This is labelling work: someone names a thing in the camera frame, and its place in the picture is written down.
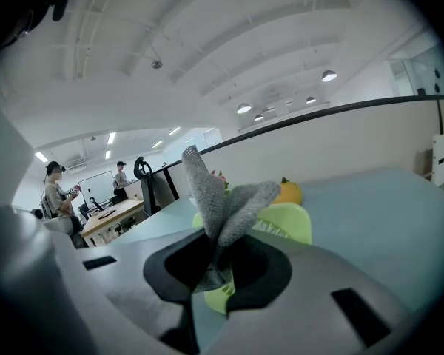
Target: man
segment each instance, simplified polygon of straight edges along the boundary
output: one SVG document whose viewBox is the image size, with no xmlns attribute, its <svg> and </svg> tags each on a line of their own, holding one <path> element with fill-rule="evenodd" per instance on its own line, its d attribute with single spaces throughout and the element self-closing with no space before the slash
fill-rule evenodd
<svg viewBox="0 0 444 355">
<path fill-rule="evenodd" d="M 128 186 L 127 176 L 124 172 L 124 166 L 127 164 L 122 162 L 121 160 L 117 162 L 117 174 L 115 175 L 115 183 L 117 184 L 117 188 L 124 188 Z"/>
<path fill-rule="evenodd" d="M 47 183 L 44 186 L 44 197 L 53 217 L 74 216 L 71 202 L 79 195 L 77 186 L 69 195 L 59 186 L 62 172 L 63 167 L 55 161 L 50 162 L 46 167 Z"/>
</svg>

